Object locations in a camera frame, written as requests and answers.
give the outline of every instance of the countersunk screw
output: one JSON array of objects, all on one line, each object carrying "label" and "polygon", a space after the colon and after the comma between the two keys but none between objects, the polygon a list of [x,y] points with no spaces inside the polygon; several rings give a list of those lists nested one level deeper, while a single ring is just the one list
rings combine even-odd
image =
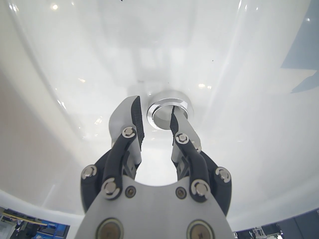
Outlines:
[{"label": "countersunk screw", "polygon": [[135,133],[133,131],[133,128],[132,127],[126,127],[123,131],[122,131],[122,135],[124,138],[132,138],[135,136]]},{"label": "countersunk screw", "polygon": [[183,187],[177,187],[175,193],[176,193],[176,196],[181,200],[186,198],[186,190]]},{"label": "countersunk screw", "polygon": [[215,171],[215,174],[218,175],[224,183],[228,183],[231,180],[230,172],[224,167],[218,167]]},{"label": "countersunk screw", "polygon": [[126,188],[125,196],[127,198],[132,198],[132,197],[135,196],[135,194],[136,194],[136,188],[134,186],[129,186],[129,187]]},{"label": "countersunk screw", "polygon": [[97,173],[96,166],[95,165],[88,165],[83,169],[83,171],[81,173],[81,178],[83,180],[85,180],[86,178],[89,178],[89,177],[96,175],[96,173]]},{"label": "countersunk screw", "polygon": [[176,137],[176,141],[180,144],[186,144],[189,138],[186,134],[182,133]]}]

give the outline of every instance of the metal ring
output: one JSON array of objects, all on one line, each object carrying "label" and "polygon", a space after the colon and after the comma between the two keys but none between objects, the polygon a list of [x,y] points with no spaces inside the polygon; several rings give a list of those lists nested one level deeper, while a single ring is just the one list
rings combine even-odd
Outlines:
[{"label": "metal ring", "polygon": [[183,200],[186,198],[187,192],[184,187],[177,187],[175,194],[179,199]]},{"label": "metal ring", "polygon": [[176,136],[175,139],[179,144],[187,144],[189,141],[189,138],[185,133],[179,134],[178,136]]},{"label": "metal ring", "polygon": [[88,178],[88,177],[95,176],[96,173],[97,173],[97,171],[98,171],[98,169],[97,169],[97,167],[96,167],[94,164],[88,165],[88,166],[86,166],[86,167],[83,169],[83,171],[81,172],[81,178],[82,178],[83,180],[85,180],[85,179]]},{"label": "metal ring", "polygon": [[203,220],[192,221],[187,228],[187,239],[197,239],[198,232],[201,234],[203,239],[214,239],[214,232],[212,227]]},{"label": "metal ring", "polygon": [[106,193],[106,185],[107,185],[109,182],[114,182],[114,181],[115,181],[115,178],[113,178],[113,177],[107,179],[107,180],[103,183],[102,188],[101,188],[101,190],[103,190],[103,195],[104,195],[104,197],[105,197],[106,199],[108,199],[108,200],[111,200],[111,199],[115,198],[115,197],[119,194],[119,192],[120,192],[120,188],[116,188],[112,194],[107,194],[107,193]]},{"label": "metal ring", "polygon": [[147,109],[147,120],[156,129],[170,129],[170,107],[179,107],[183,110],[185,117],[190,120],[194,116],[194,111],[189,98],[179,91],[163,91],[155,95],[149,102]]},{"label": "metal ring", "polygon": [[[125,131],[127,131],[127,130],[131,131],[130,134],[126,134]],[[135,133],[134,133],[134,131],[133,131],[133,128],[132,128],[132,127],[126,127],[126,128],[122,131],[122,136],[123,136],[124,138],[127,138],[127,139],[133,138],[133,137],[135,136]]]},{"label": "metal ring", "polygon": [[206,199],[208,199],[209,194],[211,193],[211,188],[209,187],[208,183],[201,179],[196,179],[192,182],[190,185],[190,190],[192,191],[192,194],[197,194],[196,191],[196,185],[203,184],[206,187],[206,191],[204,192],[203,196],[205,196]]},{"label": "metal ring", "polygon": [[230,172],[224,167],[218,167],[215,171],[215,174],[219,176],[224,183],[228,183],[231,180]]},{"label": "metal ring", "polygon": [[108,218],[100,223],[96,230],[96,239],[105,239],[111,236],[115,239],[123,239],[123,224],[116,218]]},{"label": "metal ring", "polygon": [[133,198],[135,196],[135,194],[136,194],[136,188],[134,186],[131,185],[131,186],[126,188],[125,196],[127,198]]}]

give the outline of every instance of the white ceramic surface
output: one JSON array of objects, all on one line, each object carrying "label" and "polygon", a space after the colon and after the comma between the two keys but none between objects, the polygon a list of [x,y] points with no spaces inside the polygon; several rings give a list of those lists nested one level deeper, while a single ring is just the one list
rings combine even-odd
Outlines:
[{"label": "white ceramic surface", "polygon": [[176,181],[171,132],[146,120],[148,99],[174,89],[232,174],[233,230],[319,207],[318,4],[1,0],[0,189],[81,216],[81,169],[110,148],[108,118],[130,95],[145,118],[137,181]]}]

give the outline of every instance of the metal bolt head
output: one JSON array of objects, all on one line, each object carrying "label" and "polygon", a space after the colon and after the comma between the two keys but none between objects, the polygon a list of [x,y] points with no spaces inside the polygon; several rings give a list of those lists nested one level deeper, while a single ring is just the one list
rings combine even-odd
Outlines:
[{"label": "metal bolt head", "polygon": [[199,196],[205,196],[208,192],[208,188],[206,187],[205,184],[203,183],[198,183],[195,185],[195,188],[196,188],[196,193],[199,195]]},{"label": "metal bolt head", "polygon": [[108,195],[112,195],[113,192],[115,192],[116,190],[116,184],[115,182],[107,182],[104,186],[104,191],[106,192],[106,194]]},{"label": "metal bolt head", "polygon": [[186,144],[186,143],[188,143],[188,140],[189,140],[188,136],[184,133],[182,133],[176,137],[176,141],[180,144]]},{"label": "metal bolt head", "polygon": [[214,239],[214,232],[207,222],[195,220],[188,225],[187,239]]},{"label": "metal bolt head", "polygon": [[124,138],[132,138],[135,136],[135,133],[133,131],[132,127],[126,127],[123,131],[122,131],[122,136]]},{"label": "metal bolt head", "polygon": [[97,167],[95,165],[89,165],[83,169],[81,173],[81,178],[85,180],[86,178],[96,175],[96,173],[97,173]]},{"label": "metal bolt head", "polygon": [[229,171],[224,167],[218,167],[215,171],[215,174],[218,175],[224,181],[224,183],[228,183],[231,180]]},{"label": "metal bolt head", "polygon": [[196,224],[190,233],[191,239],[210,239],[211,235],[209,230],[202,224]]},{"label": "metal bolt head", "polygon": [[122,239],[124,236],[123,225],[115,218],[103,221],[97,229],[97,239]]},{"label": "metal bolt head", "polygon": [[84,169],[83,175],[85,177],[91,177],[93,174],[93,169],[91,167]]},{"label": "metal bolt head", "polygon": [[178,139],[181,141],[181,142],[185,142],[187,140],[187,137],[184,135],[184,134],[181,134],[178,136]]},{"label": "metal bolt head", "polygon": [[132,130],[132,128],[126,128],[124,130],[124,133],[125,133],[126,136],[131,136],[132,133],[133,133],[133,130]]},{"label": "metal bolt head", "polygon": [[127,198],[133,198],[136,194],[136,188],[134,186],[129,186],[125,190],[125,196]]},{"label": "metal bolt head", "polygon": [[175,193],[176,196],[181,200],[186,198],[186,190],[183,187],[178,187]]}]

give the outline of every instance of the blue surface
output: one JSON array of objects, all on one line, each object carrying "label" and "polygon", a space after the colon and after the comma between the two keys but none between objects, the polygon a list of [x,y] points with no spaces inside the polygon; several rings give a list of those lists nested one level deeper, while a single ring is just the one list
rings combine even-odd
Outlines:
[{"label": "blue surface", "polygon": [[282,68],[309,69],[317,72],[307,77],[291,93],[319,86],[319,0],[311,0],[304,21],[282,64]]}]

